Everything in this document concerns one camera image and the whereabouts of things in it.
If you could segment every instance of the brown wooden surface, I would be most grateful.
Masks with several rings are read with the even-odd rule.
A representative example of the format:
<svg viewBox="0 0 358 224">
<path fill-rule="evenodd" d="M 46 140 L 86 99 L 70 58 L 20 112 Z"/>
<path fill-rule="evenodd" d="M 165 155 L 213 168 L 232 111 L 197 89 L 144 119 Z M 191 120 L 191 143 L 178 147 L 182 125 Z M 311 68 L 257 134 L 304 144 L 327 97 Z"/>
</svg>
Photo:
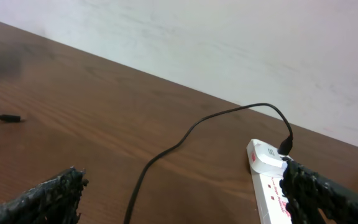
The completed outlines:
<svg viewBox="0 0 358 224">
<path fill-rule="evenodd" d="M 80 223 L 122 223 L 146 162 L 235 106 L 0 23 L 0 113 L 27 117 L 0 122 L 0 203 L 74 165 L 90 181 Z M 293 130 L 295 160 L 358 192 L 358 147 Z M 246 145 L 286 136 L 251 110 L 202 123 L 149 169 L 131 223 L 259 223 Z"/>
</svg>

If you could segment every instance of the plug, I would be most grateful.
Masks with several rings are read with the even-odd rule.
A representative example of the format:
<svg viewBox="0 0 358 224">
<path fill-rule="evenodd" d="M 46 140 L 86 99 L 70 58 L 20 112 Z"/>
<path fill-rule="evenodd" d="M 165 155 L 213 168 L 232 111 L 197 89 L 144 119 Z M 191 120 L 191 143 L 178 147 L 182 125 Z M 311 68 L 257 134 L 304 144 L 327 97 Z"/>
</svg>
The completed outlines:
<svg viewBox="0 0 358 224">
<path fill-rule="evenodd" d="M 292 149 L 292 140 L 293 137 L 287 137 L 283 142 L 281 142 L 280 147 L 278 148 L 278 153 L 283 156 L 287 156 Z"/>
<path fill-rule="evenodd" d="M 8 114 L 2 114 L 0 115 L 0 120 L 9 122 L 9 123 L 18 123 L 21 122 L 21 117 L 16 115 L 8 115 Z"/>
</svg>

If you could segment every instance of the black textured object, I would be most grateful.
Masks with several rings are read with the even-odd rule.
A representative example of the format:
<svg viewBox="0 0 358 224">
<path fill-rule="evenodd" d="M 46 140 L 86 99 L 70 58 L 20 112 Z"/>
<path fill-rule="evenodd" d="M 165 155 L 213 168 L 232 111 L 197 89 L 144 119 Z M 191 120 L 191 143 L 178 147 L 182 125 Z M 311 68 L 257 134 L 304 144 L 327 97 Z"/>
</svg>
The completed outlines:
<svg viewBox="0 0 358 224">
<path fill-rule="evenodd" d="M 75 224 L 85 172 L 74 167 L 0 206 L 0 224 Z"/>
<path fill-rule="evenodd" d="M 358 223 L 358 195 L 320 176 L 295 161 L 287 161 L 280 181 L 288 198 L 287 210 L 292 223 L 326 223 L 318 209 L 337 224 Z"/>
</svg>

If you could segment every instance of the power socket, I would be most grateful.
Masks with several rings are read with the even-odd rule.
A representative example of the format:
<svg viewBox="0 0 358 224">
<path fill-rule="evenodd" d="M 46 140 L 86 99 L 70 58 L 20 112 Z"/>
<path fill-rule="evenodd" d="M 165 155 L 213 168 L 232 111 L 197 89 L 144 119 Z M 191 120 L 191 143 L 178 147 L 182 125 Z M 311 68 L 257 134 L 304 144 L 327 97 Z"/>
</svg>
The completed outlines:
<svg viewBox="0 0 358 224">
<path fill-rule="evenodd" d="M 257 139 L 248 144 L 247 153 L 261 224 L 291 224 L 288 199 L 280 187 L 287 163 L 276 147 Z"/>
</svg>

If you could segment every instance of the black charging cable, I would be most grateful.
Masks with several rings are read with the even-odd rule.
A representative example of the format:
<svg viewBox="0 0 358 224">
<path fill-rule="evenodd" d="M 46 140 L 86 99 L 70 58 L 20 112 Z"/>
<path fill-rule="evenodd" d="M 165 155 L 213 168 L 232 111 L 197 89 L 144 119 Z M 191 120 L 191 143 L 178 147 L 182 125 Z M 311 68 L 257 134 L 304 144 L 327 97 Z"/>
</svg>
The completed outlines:
<svg viewBox="0 0 358 224">
<path fill-rule="evenodd" d="M 280 145 L 280 147 L 278 148 L 278 153 L 281 154 L 281 155 L 288 155 L 291 151 L 291 148 L 292 148 L 292 140 L 293 140 L 293 136 L 292 136 L 292 129 L 291 129 L 291 126 L 290 126 L 290 123 L 287 121 L 287 119 L 284 117 L 283 113 L 281 113 L 281 111 L 269 104 L 269 103 L 255 103 L 255 104 L 252 104 L 252 105 L 247 105 L 247 106 L 240 106 L 238 108 L 234 108 L 234 109 L 231 109 L 231 110 L 226 110 L 226 111 L 222 111 L 222 112 L 218 112 L 218 113 L 215 113 L 215 114 L 211 114 L 209 116 L 206 116 L 205 118 L 202 118 L 201 120 L 197 121 L 195 124 L 192 125 L 192 127 L 187 131 L 187 133 L 182 137 L 182 139 L 174 146 L 172 146 L 171 148 L 161 152 L 160 154 L 156 155 L 153 159 L 151 159 L 147 164 L 146 166 L 143 168 L 142 172 L 140 173 L 140 176 L 139 176 L 139 179 L 137 180 L 137 183 L 135 185 L 135 189 L 134 191 L 132 192 L 132 195 L 131 195 L 131 198 L 129 199 L 129 203 L 128 203 L 128 207 L 127 207 L 127 210 L 126 210 L 126 213 L 125 213 L 125 218 L 124 218 L 124 224 L 129 224 L 129 222 L 131 221 L 131 216 L 132 216 L 132 211 L 134 209 L 134 205 L 135 205 L 135 201 L 136 201 L 136 197 L 137 197 L 137 194 L 139 193 L 139 190 L 140 190 L 140 186 L 142 185 L 142 181 L 143 181 L 143 178 L 147 172 L 147 170 L 149 169 L 149 167 L 155 162 L 157 161 L 158 159 L 160 159 L 161 157 L 167 155 L 168 153 L 172 152 L 174 149 L 176 149 L 177 147 L 179 147 L 184 141 L 185 139 L 187 138 L 187 136 L 190 134 L 190 132 L 194 129 L 194 127 L 197 125 L 197 124 L 200 124 L 201 122 L 207 120 L 207 119 L 210 119 L 210 118 L 213 118 L 213 117 L 216 117 L 216 116 L 219 116 L 219 115 L 222 115 L 222 114 L 226 114 L 226 113 L 231 113 L 231 112 L 234 112 L 234 111 L 239 111 L 239 110 L 243 110 L 243 109 L 248 109 L 248 108 L 252 108 L 252 107 L 256 107 L 256 106 L 268 106 L 268 107 L 271 107 L 273 108 L 273 110 L 275 110 L 280 116 L 281 118 L 283 119 L 285 125 L 287 126 L 289 132 L 290 132 L 290 135 L 289 137 L 287 137 Z"/>
<path fill-rule="evenodd" d="M 22 119 L 20 116 L 16 116 L 16 115 L 8 115 L 8 114 L 2 114 L 0 115 L 0 120 L 1 121 L 5 121 L 8 123 L 18 123 L 21 122 Z"/>
</svg>

